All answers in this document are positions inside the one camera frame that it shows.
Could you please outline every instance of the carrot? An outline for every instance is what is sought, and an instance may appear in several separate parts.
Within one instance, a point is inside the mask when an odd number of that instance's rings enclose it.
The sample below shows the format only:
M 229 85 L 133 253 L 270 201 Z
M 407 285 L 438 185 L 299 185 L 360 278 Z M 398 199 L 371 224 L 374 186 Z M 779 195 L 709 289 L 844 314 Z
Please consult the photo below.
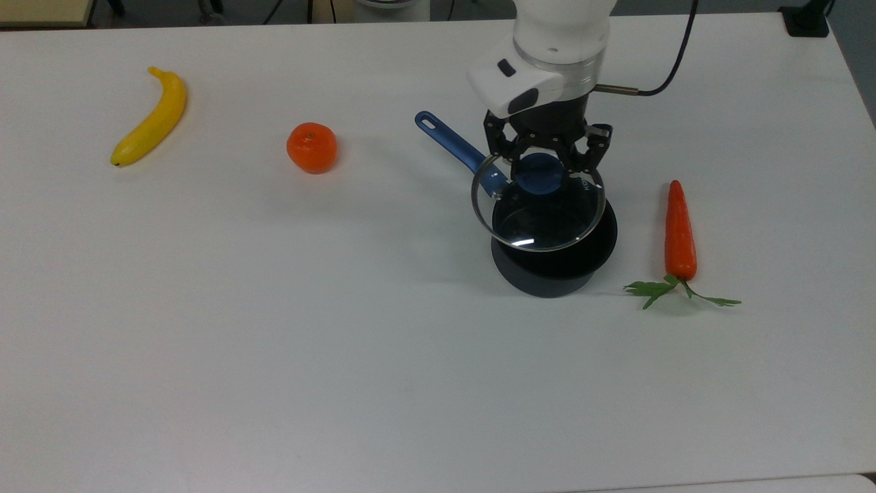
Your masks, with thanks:
M 678 180 L 669 184 L 669 206 L 666 210 L 666 272 L 680 281 L 690 281 L 696 275 L 696 245 L 690 227 L 688 202 Z
M 742 302 L 738 300 L 704 297 L 688 286 L 688 281 L 696 275 L 696 246 L 694 233 L 690 227 L 688 202 L 684 198 L 682 184 L 673 180 L 669 184 L 669 204 L 666 210 L 666 241 L 664 243 L 664 261 L 667 274 L 664 282 L 637 281 L 624 286 L 626 292 L 637 297 L 648 297 L 642 310 L 651 306 L 657 298 L 667 294 L 681 284 L 688 298 L 699 297 L 718 306 L 733 306 Z

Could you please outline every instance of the white table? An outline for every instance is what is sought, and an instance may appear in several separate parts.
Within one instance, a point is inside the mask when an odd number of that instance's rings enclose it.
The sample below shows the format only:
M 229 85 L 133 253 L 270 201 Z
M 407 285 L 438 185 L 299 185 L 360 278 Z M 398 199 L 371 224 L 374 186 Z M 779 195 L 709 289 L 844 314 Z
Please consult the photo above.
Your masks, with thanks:
M 649 88 L 684 17 L 613 18 L 602 82 Z M 833 38 L 701 16 L 652 98 L 595 95 L 615 254 L 543 300 L 492 264 L 464 69 L 511 28 L 0 32 L 0 489 L 608 489 L 876 470 L 876 132 Z M 110 152 L 190 100 L 141 162 Z M 331 126 L 336 168 L 285 140 Z M 685 185 L 696 288 L 662 276 Z

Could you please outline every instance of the black cable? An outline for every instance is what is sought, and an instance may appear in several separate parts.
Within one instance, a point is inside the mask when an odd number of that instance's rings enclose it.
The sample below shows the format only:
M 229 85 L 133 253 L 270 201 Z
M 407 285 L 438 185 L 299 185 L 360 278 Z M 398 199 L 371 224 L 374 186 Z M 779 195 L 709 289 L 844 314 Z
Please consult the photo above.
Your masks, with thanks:
M 271 22 L 271 18 L 272 18 L 273 15 L 277 12 L 277 9 L 279 8 L 279 5 L 282 4 L 282 3 L 283 3 L 283 0 L 277 0 L 277 3 L 274 5 L 274 8 L 271 9 L 271 13 L 268 14 L 268 18 L 265 19 L 265 22 L 263 22 L 262 25 L 267 25 L 267 23 Z
M 672 79 L 675 78 L 675 72 L 678 72 L 679 66 L 682 64 L 682 58 L 684 57 L 684 50 L 688 47 L 688 39 L 690 39 L 690 30 L 694 27 L 694 17 L 696 17 L 696 7 L 699 4 L 699 0 L 692 0 L 690 5 L 690 16 L 688 17 L 688 27 L 684 31 L 684 38 L 682 39 L 682 46 L 678 49 L 678 57 L 675 58 L 675 64 L 672 67 L 672 71 L 669 72 L 669 77 L 666 78 L 666 81 L 660 85 L 657 89 L 652 90 L 641 90 L 639 91 L 639 96 L 653 96 L 655 94 L 660 94 L 663 90 L 669 86 L 669 83 L 672 82 Z

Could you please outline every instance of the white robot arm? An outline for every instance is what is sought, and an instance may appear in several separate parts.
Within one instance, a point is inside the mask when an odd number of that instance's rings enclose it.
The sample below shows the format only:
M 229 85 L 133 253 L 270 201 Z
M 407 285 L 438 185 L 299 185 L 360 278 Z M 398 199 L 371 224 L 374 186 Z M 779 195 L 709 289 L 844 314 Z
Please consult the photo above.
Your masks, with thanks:
M 582 97 L 597 84 L 617 0 L 514 0 L 513 33 L 470 67 L 493 115 Z

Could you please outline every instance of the banana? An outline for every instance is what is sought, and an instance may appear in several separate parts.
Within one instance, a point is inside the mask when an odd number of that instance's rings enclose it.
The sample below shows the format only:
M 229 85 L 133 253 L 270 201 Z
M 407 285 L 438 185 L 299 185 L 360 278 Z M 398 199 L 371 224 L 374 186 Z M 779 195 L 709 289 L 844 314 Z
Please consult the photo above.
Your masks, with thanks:
M 149 67 L 149 73 L 161 81 L 161 99 L 152 113 L 118 143 L 109 158 L 115 166 L 128 166 L 147 155 L 173 130 L 186 109 L 186 84 L 178 75 L 155 67 Z

